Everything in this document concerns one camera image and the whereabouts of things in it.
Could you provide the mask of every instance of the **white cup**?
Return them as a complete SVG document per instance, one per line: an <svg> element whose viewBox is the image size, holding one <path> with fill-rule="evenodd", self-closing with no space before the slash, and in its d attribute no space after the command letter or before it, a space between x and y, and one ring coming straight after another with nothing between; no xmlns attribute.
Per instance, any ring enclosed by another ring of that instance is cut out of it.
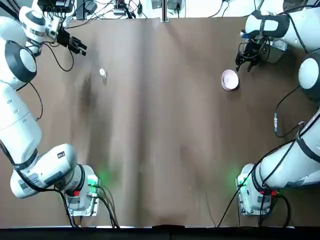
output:
<svg viewBox="0 0 320 240"><path fill-rule="evenodd" d="M222 73L221 85L224 90L232 91L239 85L239 78L235 71L227 69Z"/></svg>

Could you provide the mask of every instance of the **small white object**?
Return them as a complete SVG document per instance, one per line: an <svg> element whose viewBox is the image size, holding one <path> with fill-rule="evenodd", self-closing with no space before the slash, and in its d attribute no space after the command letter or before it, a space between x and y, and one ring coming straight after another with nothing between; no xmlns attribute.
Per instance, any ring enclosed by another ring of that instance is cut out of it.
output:
<svg viewBox="0 0 320 240"><path fill-rule="evenodd" d="M103 79L105 79L105 78L107 77L106 71L105 71L103 68L101 68L101 69L99 70L99 72L100 72L100 75L101 75L101 77L102 77Z"/></svg>
<svg viewBox="0 0 320 240"><path fill-rule="evenodd" d="M106 85L108 81L106 71L103 68L101 68L99 72L100 72L103 84Z"/></svg>
<svg viewBox="0 0 320 240"><path fill-rule="evenodd" d="M299 69L299 83L303 89L312 88L319 77L319 65L313 58L307 58L303 61Z"/></svg>
<svg viewBox="0 0 320 240"><path fill-rule="evenodd" d="M222 73L221 85L224 90L232 91L239 85L239 78L235 71L227 69Z"/></svg>

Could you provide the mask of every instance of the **table surface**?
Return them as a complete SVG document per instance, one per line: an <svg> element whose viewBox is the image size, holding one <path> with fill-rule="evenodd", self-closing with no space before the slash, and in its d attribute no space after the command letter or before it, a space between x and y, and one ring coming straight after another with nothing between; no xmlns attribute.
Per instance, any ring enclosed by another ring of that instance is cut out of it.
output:
<svg viewBox="0 0 320 240"><path fill-rule="evenodd" d="M70 143L78 162L93 167L110 188L122 226L177 224L213 226L235 192L235 177L282 143L273 133L278 101L297 84L300 60L287 52L278 64L238 73L240 88L226 92L221 74L235 69L243 18L95 20L70 32L88 46L63 72L43 47L33 80L44 114L39 152ZM54 48L60 64L68 50ZM103 84L99 69L108 74ZM31 87L21 93L34 116L40 112ZM283 131L308 121L316 107L302 92L279 109ZM68 219L60 197L45 192L17 199L10 190L12 166L0 155L0 227L61 226ZM292 208L291 225L318 226L319 187L283 191ZM85 226L108 225L101 204ZM279 201L265 220L281 226ZM233 202L223 226L238 226ZM256 226L256 217L241 217Z"/></svg>

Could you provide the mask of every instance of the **black cable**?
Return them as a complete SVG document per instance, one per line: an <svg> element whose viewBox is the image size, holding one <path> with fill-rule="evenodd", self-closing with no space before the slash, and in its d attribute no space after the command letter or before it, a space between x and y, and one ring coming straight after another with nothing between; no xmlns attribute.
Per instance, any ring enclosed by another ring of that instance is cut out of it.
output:
<svg viewBox="0 0 320 240"><path fill-rule="evenodd" d="M113 215L112 215L112 212L111 212L111 210L110 210L109 204L106 202L106 200L104 200L103 197L98 196L98 198L103 202L103 204L105 205L106 209L107 209L108 212L109 212L110 222L111 222L112 227L113 227L113 228L116 227L117 229L120 229L119 224L116 223L116 221L115 221L115 219L114 219L114 217L113 217Z"/></svg>
<svg viewBox="0 0 320 240"><path fill-rule="evenodd" d="M264 202L265 202L265 193L263 193L263 195L262 195L260 214L259 214L259 217L258 217L258 227L262 226L262 221L263 221L262 220L262 209L263 209L263 206L264 206Z"/></svg>
<svg viewBox="0 0 320 240"><path fill-rule="evenodd" d="M19 14L16 11L12 10L7 5L5 5L2 1L0 1L0 8L2 8L8 14L10 14L15 20L19 21Z"/></svg>
<svg viewBox="0 0 320 240"><path fill-rule="evenodd" d="M19 4L17 3L17 1L16 1L16 0L12 0L12 1L13 1L13 3L16 5L16 7L19 9L19 11L20 11L21 7L20 7Z"/></svg>
<svg viewBox="0 0 320 240"><path fill-rule="evenodd" d="M301 39L301 37L300 37L300 35L299 35L299 33L298 33L296 24L295 24L292 16L291 16L288 12L281 12L281 13L279 13L278 15L287 15L287 16L289 17L289 19L290 19L290 21L291 21L291 23L292 23L292 26L293 26L293 28L294 28L295 34L296 34L297 38L299 39L299 42L300 42L301 46L303 47L304 52L305 52L306 54L309 53L308 50L307 50L307 48L306 48L306 45L304 44L304 42L302 41L302 39Z"/></svg>
<svg viewBox="0 0 320 240"><path fill-rule="evenodd" d="M285 222L284 222L284 224L282 226L283 228L286 228L286 227L288 227L288 225L290 223L290 220L291 220L291 206L290 206L290 203L289 203L288 199L285 196L277 195L276 197L283 199L284 202L285 202L285 205L286 205L286 210L287 210L286 219L285 219Z"/></svg>
<svg viewBox="0 0 320 240"><path fill-rule="evenodd" d="M254 59L254 58L256 58L257 56L259 56L259 55L262 53L262 51L263 51L264 48L265 48L266 42L267 42L267 39L265 39L265 42L261 45L259 51L258 51L255 55L253 55L253 56L245 56L245 55L243 55L243 54L241 53L241 51L240 51L240 46L243 45L243 44L248 44L248 42L241 42L241 43L238 45L238 53L239 53L243 58L245 58L245 59Z"/></svg>
<svg viewBox="0 0 320 240"><path fill-rule="evenodd" d="M297 127L300 126L300 123L298 123L297 125L295 125L289 132L283 134L283 135L279 135L278 134L278 109L280 104L287 98L289 97L291 94L293 94L294 92L296 92L298 89L300 88L300 86L298 85L295 89L293 89L292 91L290 91L288 94L286 94L280 101L279 103L276 105L276 108L274 110L274 134L276 135L277 138L285 138L286 136L288 136L289 134L291 134Z"/></svg>
<svg viewBox="0 0 320 240"><path fill-rule="evenodd" d="M261 186L264 188L266 186L265 182L275 173L275 171L278 169L278 167L282 164L292 147L294 146L296 140L293 140L291 142L291 145L289 146L288 150L285 152L285 154L282 156L281 160L278 162L278 164L275 166L275 168L269 173L269 175L262 181Z"/></svg>
<svg viewBox="0 0 320 240"><path fill-rule="evenodd" d="M55 55L55 52L52 50L52 48L51 48L48 44L46 44L45 42L44 42L43 44L46 45L46 46L50 49L50 51L52 52L53 57L54 57L56 63L57 63L58 66L61 68L61 70L63 70L64 72L70 72L70 71L72 70L72 68L74 67L74 64L75 64L75 59L74 59L74 56L73 56L73 54L72 54L72 52L71 52L70 50L69 50L69 52L70 52L71 57L72 57L72 65L71 65L70 69L64 69L64 68L60 65L60 63L59 63L59 61L58 61L58 59L57 59L57 57L56 57L56 55Z"/></svg>
<svg viewBox="0 0 320 240"><path fill-rule="evenodd" d="M221 17L223 17L224 15L225 15L225 12L227 11L227 9L228 9L228 7L230 6L230 3L229 3L229 1L226 1L227 3L228 3L228 6L225 8L225 10L223 11L223 13L222 13L222 16Z"/></svg>
<svg viewBox="0 0 320 240"><path fill-rule="evenodd" d="M102 9L99 10L98 12L104 10L107 6L108 6L108 5L106 5L104 8L102 8ZM87 23L89 23L91 20L101 19L101 18L100 18L101 16L104 16L105 14L107 14L107 13L109 13L109 12L111 12L111 11L112 11L112 9L109 10L109 11L107 11L107 12L104 12L104 13L102 13L102 14L100 14L100 15L97 15L96 13L94 13L94 14L96 15L96 17L93 17L93 15L92 15L91 18L89 18L88 20L86 20L84 23L79 24L79 25L75 25L75 26L69 26L69 27L66 27L66 29L74 29L74 28L81 27L81 26L86 25Z"/></svg>
<svg viewBox="0 0 320 240"><path fill-rule="evenodd" d="M211 16L208 16L208 18L212 18L212 17L214 17L215 15L217 15L217 14L220 12L220 10L221 10L221 8L222 8L223 5L224 5L224 0L222 0L219 10L218 10L215 14L213 14L213 15L211 15Z"/></svg>
<svg viewBox="0 0 320 240"><path fill-rule="evenodd" d="M228 206L226 207L226 209L225 209L225 211L224 211L224 214L223 214L223 216L222 216L222 218L221 218L221 220L220 220L217 228L220 227L221 223L223 222L223 220L224 220L224 218L225 218L225 216L226 216L226 214L227 214L228 209L229 209L230 206L231 206L231 203L233 202L233 200L234 200L235 197L237 196L239 190L244 186L244 184L245 184L246 180L248 179L248 177L249 177L249 176L252 174L252 172L256 169L257 165L258 165L259 163L261 163L262 160L263 160L266 156L270 155L270 154L273 153L274 151L278 150L279 148L281 148L281 147L283 147L284 145L286 145L286 144L288 144L288 143L291 143L291 142L292 142L292 140L291 140L291 141L287 141L287 142L285 142L285 143L283 143L283 144L281 144L281 145L273 148L272 150L268 151L268 152L267 152L262 158L260 158L260 160L253 166L253 168L251 169L251 171L248 173L247 177L244 179L244 181L240 184L240 186L237 188L237 190L236 190L235 193L233 194L233 197L231 198Z"/></svg>
<svg viewBox="0 0 320 240"><path fill-rule="evenodd" d="M40 114L39 117L35 118L35 120L38 121L38 120L40 120L42 118L42 115L44 114L44 105L43 105L43 102L42 102L42 99L41 99L41 96L40 96L38 90L35 88L35 86L31 82L29 82L29 84L31 85L31 87L34 89L34 91L38 95L38 98L39 98L40 103L41 103L41 114Z"/></svg>
<svg viewBox="0 0 320 240"><path fill-rule="evenodd" d="M12 9L15 13L19 14L19 9L16 9L15 6L12 4L12 2L10 2L9 0L6 0L6 2L10 5L11 9Z"/></svg>
<svg viewBox="0 0 320 240"><path fill-rule="evenodd" d="M179 19L179 18L180 18L180 10L181 10L180 3L177 3L177 4L176 4L175 9L176 9L176 12L177 12L177 14L178 14L178 19Z"/></svg>
<svg viewBox="0 0 320 240"><path fill-rule="evenodd" d="M144 12L141 10L141 13L145 16L145 19L148 19L148 17L144 14Z"/></svg>
<svg viewBox="0 0 320 240"><path fill-rule="evenodd" d="M118 224L118 219L117 219L117 215L116 215L116 207L115 207L114 198L113 198L110 190L109 190L106 186L104 186L104 187L108 190L108 192L109 192L109 194L110 194L110 197L111 197L111 201L110 201L110 199L108 198L108 195L107 195L106 191L104 190L104 188L101 187L101 186L97 186L97 188L99 188L99 189L101 189L101 190L103 191L103 194L104 194L104 196L105 196L105 199L107 200L107 203L108 203L109 205L111 205L112 213L113 213L113 214L112 214L112 215L113 215L113 218L114 218L114 220L115 220L115 223Z"/></svg>
<svg viewBox="0 0 320 240"><path fill-rule="evenodd" d="M236 205L238 208L238 223L239 223L239 228L241 228L241 222L240 222L240 205L239 205L239 196L236 197Z"/></svg>

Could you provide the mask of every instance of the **sticker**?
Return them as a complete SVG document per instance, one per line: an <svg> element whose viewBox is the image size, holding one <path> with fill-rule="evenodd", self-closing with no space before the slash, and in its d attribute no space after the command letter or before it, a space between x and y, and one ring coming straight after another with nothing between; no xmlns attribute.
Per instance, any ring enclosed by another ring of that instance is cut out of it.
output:
<svg viewBox="0 0 320 240"><path fill-rule="evenodd" d="M63 158L65 155L66 155L65 152L62 151L62 152L59 152L59 153L57 154L57 157L58 157L58 159L60 159L60 158Z"/></svg>
<svg viewBox="0 0 320 240"><path fill-rule="evenodd" d="M29 176L26 176L30 182L34 185L36 185L39 188L45 188L46 186L39 180L38 174L36 173L32 173ZM31 187L29 187L25 181L23 181L22 179L20 179L18 181L18 183L20 184L21 189L23 190L23 192L25 194L29 194L31 191L33 191L33 189Z"/></svg>

